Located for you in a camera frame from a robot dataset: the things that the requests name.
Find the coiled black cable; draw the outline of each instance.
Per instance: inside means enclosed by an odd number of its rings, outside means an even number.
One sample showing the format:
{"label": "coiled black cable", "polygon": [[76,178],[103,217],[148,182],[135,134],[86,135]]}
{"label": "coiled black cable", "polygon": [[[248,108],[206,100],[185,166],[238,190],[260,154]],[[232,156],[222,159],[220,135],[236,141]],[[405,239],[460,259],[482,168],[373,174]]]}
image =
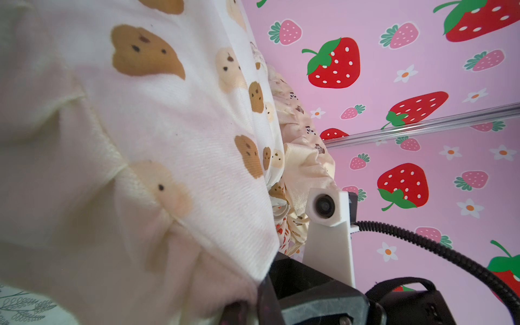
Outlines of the coiled black cable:
{"label": "coiled black cable", "polygon": [[516,295],[516,293],[511,288],[509,288],[507,284],[505,284],[484,266],[480,265],[469,257],[454,251],[453,249],[442,246],[441,244],[429,238],[418,235],[415,232],[399,228],[397,226],[375,221],[357,221],[354,223],[354,225],[359,226],[360,231],[375,231],[385,233],[387,235],[411,242],[412,244],[437,254],[440,257],[457,265],[458,267],[466,270],[468,273],[487,285],[497,294],[498,297],[500,297],[500,299],[502,299],[504,305],[506,305],[506,307],[509,309],[509,312],[511,313],[511,316],[513,317],[514,324],[520,325],[520,298],[518,298],[518,295]]}

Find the strawberry wallpaper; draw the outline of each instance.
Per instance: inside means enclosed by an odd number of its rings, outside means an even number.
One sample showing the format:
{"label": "strawberry wallpaper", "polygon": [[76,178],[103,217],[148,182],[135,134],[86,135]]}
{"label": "strawberry wallpaper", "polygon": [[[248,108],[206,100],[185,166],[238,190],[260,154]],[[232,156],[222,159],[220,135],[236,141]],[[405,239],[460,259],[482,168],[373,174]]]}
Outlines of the strawberry wallpaper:
{"label": "strawberry wallpaper", "polygon": [[445,1],[243,5],[266,61],[333,138],[520,102],[520,2]]}
{"label": "strawberry wallpaper", "polygon": [[[453,248],[520,294],[520,118],[329,152],[338,186],[359,193],[359,219]],[[458,325],[512,324],[484,284],[444,259],[379,233],[352,240],[360,291],[385,279],[423,277],[443,293]]]}

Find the camera lens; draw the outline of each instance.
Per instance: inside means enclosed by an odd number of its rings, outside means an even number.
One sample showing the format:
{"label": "camera lens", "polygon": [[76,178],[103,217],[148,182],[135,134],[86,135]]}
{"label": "camera lens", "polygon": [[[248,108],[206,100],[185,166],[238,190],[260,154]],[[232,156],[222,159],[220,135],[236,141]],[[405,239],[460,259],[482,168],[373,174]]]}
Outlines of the camera lens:
{"label": "camera lens", "polygon": [[328,195],[323,195],[316,200],[315,208],[321,217],[330,218],[335,210],[334,200]]}

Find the red strawberry print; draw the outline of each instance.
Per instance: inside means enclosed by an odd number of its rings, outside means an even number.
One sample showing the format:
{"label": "red strawberry print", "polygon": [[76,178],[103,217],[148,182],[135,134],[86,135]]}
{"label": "red strawberry print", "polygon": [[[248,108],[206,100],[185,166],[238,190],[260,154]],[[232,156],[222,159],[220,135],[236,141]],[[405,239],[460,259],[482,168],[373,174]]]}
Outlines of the red strawberry print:
{"label": "red strawberry print", "polygon": [[323,131],[320,134],[320,137],[323,141],[325,140],[332,140],[332,139],[338,139],[343,137],[348,137],[348,134],[345,132],[338,130],[337,128],[329,128],[325,131]]}
{"label": "red strawberry print", "polygon": [[318,53],[310,49],[303,49],[302,53],[316,54],[307,64],[309,81],[316,87],[346,88],[359,78],[359,47],[352,38],[326,42]]}
{"label": "red strawberry print", "polygon": [[417,142],[417,140],[414,138],[399,137],[395,140],[395,143],[401,145],[402,150],[419,151],[421,149],[419,142]]}
{"label": "red strawberry print", "polygon": [[450,42],[471,40],[520,20],[517,0],[460,0],[437,6],[433,12],[455,4],[444,21],[444,34]]}
{"label": "red strawberry print", "polygon": [[492,240],[491,243],[503,250],[508,257],[494,257],[489,262],[488,270],[504,281],[517,295],[520,295],[520,255],[512,257],[501,244],[495,240]]}
{"label": "red strawberry print", "polygon": [[486,185],[488,179],[489,175],[486,172],[470,171],[464,172],[462,177],[457,177],[454,183],[456,187],[463,191],[471,191],[474,188],[483,188]]}
{"label": "red strawberry print", "polygon": [[447,235],[442,235],[439,229],[434,227],[417,227],[415,229],[415,233],[421,236],[425,236],[428,239],[431,239],[435,242],[438,242],[442,246],[446,246],[447,248],[453,248],[451,246],[452,241]]}
{"label": "red strawberry print", "polygon": [[480,54],[475,54],[473,58],[466,61],[464,68],[466,70],[478,72],[496,67],[497,65],[501,64],[504,59],[504,52],[499,49],[496,49],[490,53],[484,51]]}
{"label": "red strawberry print", "polygon": [[364,201],[367,198],[367,193],[363,191],[363,189],[358,189],[356,186],[345,186],[341,190],[358,194],[358,202]]}
{"label": "red strawberry print", "polygon": [[394,289],[395,292],[402,292],[402,291],[415,291],[412,288],[405,287],[404,285],[401,285],[400,287],[397,287]]}
{"label": "red strawberry print", "polygon": [[383,200],[391,202],[381,209],[383,211],[394,204],[403,209],[420,207],[430,196],[424,171],[411,163],[394,167],[379,176],[378,191]]}
{"label": "red strawberry print", "polygon": [[381,35],[379,43],[383,47],[390,45],[391,49],[398,49],[413,43],[419,37],[419,30],[411,23],[407,22],[399,27],[393,25],[386,30],[386,34]]}
{"label": "red strawberry print", "polygon": [[368,162],[370,162],[370,157],[366,153],[359,154],[350,161],[350,169],[360,170],[365,168]]}
{"label": "red strawberry print", "polygon": [[505,128],[505,124],[502,121],[494,121],[484,124],[472,125],[471,127],[480,132],[489,132],[491,130],[498,132]]}
{"label": "red strawberry print", "polygon": [[343,114],[341,114],[341,119],[342,120],[350,120],[350,119],[353,119],[355,118],[358,114],[361,114],[363,113],[363,111],[365,110],[365,105],[356,105],[354,107],[349,107],[347,108]]}
{"label": "red strawberry print", "polygon": [[435,92],[403,100],[390,109],[386,116],[388,123],[381,130],[390,123],[393,126],[403,126],[422,121],[444,104],[448,97],[445,92]]}
{"label": "red strawberry print", "polygon": [[285,19],[283,23],[275,21],[269,31],[270,40],[287,46],[295,43],[302,37],[302,28],[293,20]]}

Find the white fabric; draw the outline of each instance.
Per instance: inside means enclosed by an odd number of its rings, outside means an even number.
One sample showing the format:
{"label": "white fabric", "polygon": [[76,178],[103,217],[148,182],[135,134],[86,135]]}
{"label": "white fabric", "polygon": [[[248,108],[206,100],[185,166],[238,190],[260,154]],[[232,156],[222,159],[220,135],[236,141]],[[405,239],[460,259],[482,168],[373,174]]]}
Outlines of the white fabric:
{"label": "white fabric", "polygon": [[283,144],[246,18],[161,5],[0,3],[0,282],[82,324],[214,322],[255,303],[279,247]]}

